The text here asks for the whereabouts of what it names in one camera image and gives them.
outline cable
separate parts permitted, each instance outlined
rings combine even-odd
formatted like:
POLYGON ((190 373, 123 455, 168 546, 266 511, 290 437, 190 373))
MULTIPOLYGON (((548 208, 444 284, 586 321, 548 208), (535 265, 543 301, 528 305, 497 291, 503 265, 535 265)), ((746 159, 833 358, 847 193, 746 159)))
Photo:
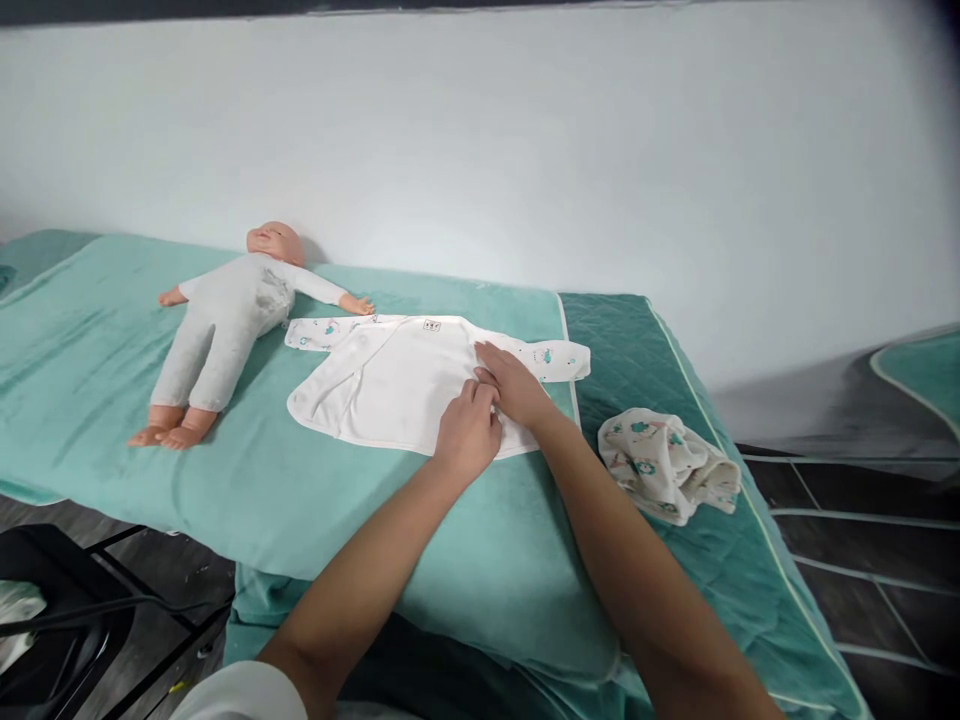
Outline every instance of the cable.
POLYGON ((194 603, 193 605, 175 607, 156 595, 136 595, 134 597, 122 598, 120 600, 109 600, 96 605, 88 605, 87 607, 78 608, 77 610, 53 613, 52 615, 40 615, 31 620, 21 620, 20 622, 15 623, 0 624, 0 638, 10 637, 12 635, 20 635, 27 632, 53 630, 63 625, 75 623, 77 620, 85 620, 87 618, 98 617, 100 615, 106 615, 107 613, 117 612, 118 610, 126 610, 127 608, 134 607, 135 605, 141 605, 143 603, 152 603, 154 605, 158 605, 171 615, 181 615, 185 612, 197 610, 209 605, 215 605, 219 610, 220 608, 231 605, 233 603, 233 597, 219 603, 212 600, 207 600, 205 602, 194 603))

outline doll hand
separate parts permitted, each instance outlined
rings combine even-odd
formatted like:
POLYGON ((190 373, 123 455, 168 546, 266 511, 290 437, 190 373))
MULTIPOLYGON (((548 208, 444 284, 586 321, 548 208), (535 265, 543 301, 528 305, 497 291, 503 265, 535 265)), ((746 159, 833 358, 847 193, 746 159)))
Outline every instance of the doll hand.
POLYGON ((168 290, 165 293, 160 293, 160 297, 157 298, 157 302, 160 303, 163 307, 172 307, 173 305, 180 305, 181 303, 185 303, 186 301, 187 301, 187 298, 184 296, 182 292, 180 292, 179 286, 175 287, 173 290, 168 290))
POLYGON ((353 295, 347 294, 340 298, 340 302, 337 304, 343 310, 351 312, 354 315, 373 315, 375 310, 373 303, 370 302, 370 298, 368 297, 357 300, 353 295))

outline folded baby clothes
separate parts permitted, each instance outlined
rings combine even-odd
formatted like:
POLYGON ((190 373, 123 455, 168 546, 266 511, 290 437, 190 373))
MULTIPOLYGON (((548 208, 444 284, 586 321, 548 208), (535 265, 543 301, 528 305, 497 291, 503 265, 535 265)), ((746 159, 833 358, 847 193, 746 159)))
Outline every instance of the folded baby clothes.
MULTIPOLYGON (((565 340, 525 343, 462 317, 371 315, 291 320, 286 344, 329 352, 287 400, 293 418, 357 445, 432 455, 440 417, 480 364, 475 342, 512 353, 540 382, 590 374, 590 349, 565 340)), ((497 459, 538 449, 528 430, 501 416, 497 459)))
POLYGON ((676 415, 632 408, 600 426, 598 444, 617 484, 654 517, 686 525, 701 503, 736 509, 740 466, 676 415))

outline chair backrest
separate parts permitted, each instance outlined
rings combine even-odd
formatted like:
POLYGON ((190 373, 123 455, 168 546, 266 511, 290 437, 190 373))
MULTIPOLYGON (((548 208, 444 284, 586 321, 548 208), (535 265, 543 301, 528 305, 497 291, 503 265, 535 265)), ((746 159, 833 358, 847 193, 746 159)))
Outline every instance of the chair backrest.
MULTIPOLYGON (((53 525, 0 533, 0 579, 40 588, 40 615, 130 597, 115 577, 53 525)), ((69 718, 114 661, 130 634, 134 609, 78 620, 37 634, 33 647, 0 676, 3 718, 69 718)))

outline forearm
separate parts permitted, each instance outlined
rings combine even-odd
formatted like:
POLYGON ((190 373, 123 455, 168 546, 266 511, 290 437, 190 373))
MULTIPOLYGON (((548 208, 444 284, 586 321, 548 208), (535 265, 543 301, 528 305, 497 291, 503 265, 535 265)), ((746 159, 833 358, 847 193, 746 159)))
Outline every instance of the forearm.
POLYGON ((468 484, 428 461, 337 553, 271 642, 293 646, 325 680, 342 684, 468 484))
POLYGON ((758 695, 773 707, 717 616, 580 429, 560 413, 532 429, 601 603, 641 676, 660 676, 660 682, 648 683, 654 702, 663 691, 670 696, 670 707, 658 711, 689 711, 714 691, 728 701, 725 708, 714 706, 716 717, 734 710, 730 700, 741 696, 750 707, 758 695), (699 698, 690 696, 692 705, 678 708, 675 701, 685 693, 676 686, 687 682, 698 688, 699 698))

